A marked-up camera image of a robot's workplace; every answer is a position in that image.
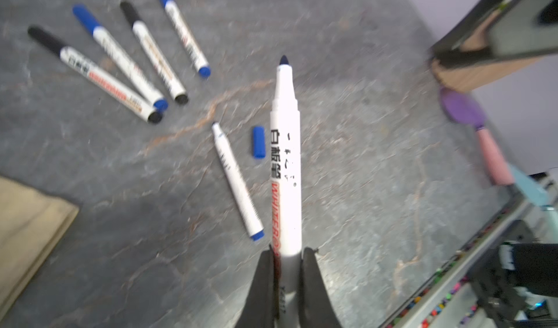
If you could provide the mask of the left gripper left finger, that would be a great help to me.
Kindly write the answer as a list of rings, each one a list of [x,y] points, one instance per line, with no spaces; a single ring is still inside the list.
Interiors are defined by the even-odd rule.
[[[269,248],[260,254],[244,308],[235,328],[274,328],[274,254]]]

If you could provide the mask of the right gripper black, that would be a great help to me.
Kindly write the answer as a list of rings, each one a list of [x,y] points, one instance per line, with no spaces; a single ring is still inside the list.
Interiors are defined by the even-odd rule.
[[[511,0],[481,37],[486,46],[463,51],[466,39],[505,0],[480,0],[456,27],[432,47],[434,58],[449,69],[508,62],[557,53],[557,0]]]

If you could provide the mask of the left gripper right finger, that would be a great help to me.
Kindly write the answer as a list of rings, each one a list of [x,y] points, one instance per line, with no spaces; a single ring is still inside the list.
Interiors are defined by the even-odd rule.
[[[299,280],[300,327],[341,328],[325,287],[314,249],[305,248]]]

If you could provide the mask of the white marker pen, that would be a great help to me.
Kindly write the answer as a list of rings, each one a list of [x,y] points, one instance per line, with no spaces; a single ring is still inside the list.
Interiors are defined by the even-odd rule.
[[[172,69],[144,21],[137,21],[132,27],[132,32],[163,81],[170,96],[179,105],[187,104],[190,99],[184,85]]]
[[[158,124],[163,119],[163,115],[153,105],[75,48],[67,44],[60,52],[60,56],[57,57],[78,74],[133,111],[145,122]]]
[[[161,91],[148,80],[137,63],[104,26],[97,27],[92,37],[156,110],[164,112],[168,109],[168,102]]]
[[[286,56],[277,67],[270,113],[272,248],[275,260],[277,326],[299,326],[302,262],[301,115],[293,68]]]
[[[202,78],[209,78],[212,74],[209,62],[194,38],[193,33],[190,31],[190,27],[187,25],[177,3],[175,1],[169,2],[164,8],[164,11],[167,13],[168,18],[177,31],[181,43],[185,48],[187,55],[190,57],[196,72]]]
[[[264,226],[254,207],[254,203],[251,199],[244,177],[241,174],[240,167],[235,159],[230,142],[218,122],[212,123],[212,133],[214,136],[215,149],[218,153],[219,160],[224,169],[225,176],[235,198],[246,231],[253,241],[257,241],[264,236]]]

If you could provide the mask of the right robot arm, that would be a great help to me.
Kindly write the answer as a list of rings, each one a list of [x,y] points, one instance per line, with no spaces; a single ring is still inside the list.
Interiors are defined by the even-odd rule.
[[[538,242],[516,221],[469,269],[472,289],[497,327],[556,327],[555,318],[520,319],[519,313],[557,296],[557,209],[545,188],[507,162],[471,92],[557,52],[557,0],[480,0],[432,52],[444,112],[473,127],[494,184],[516,187],[542,211],[551,232],[550,242]]]

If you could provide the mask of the light blue garden trowel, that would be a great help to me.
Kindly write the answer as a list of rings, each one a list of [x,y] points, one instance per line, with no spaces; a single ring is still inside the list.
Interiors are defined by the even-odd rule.
[[[557,209],[552,205],[549,194],[539,183],[524,174],[519,168],[511,163],[508,163],[508,168],[517,188],[533,205],[538,206],[545,214],[553,240],[557,242]]]

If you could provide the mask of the beige cloth glove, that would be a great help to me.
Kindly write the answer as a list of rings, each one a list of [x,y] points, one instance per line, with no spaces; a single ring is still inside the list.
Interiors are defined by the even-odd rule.
[[[1,178],[1,317],[62,239],[79,206]]]

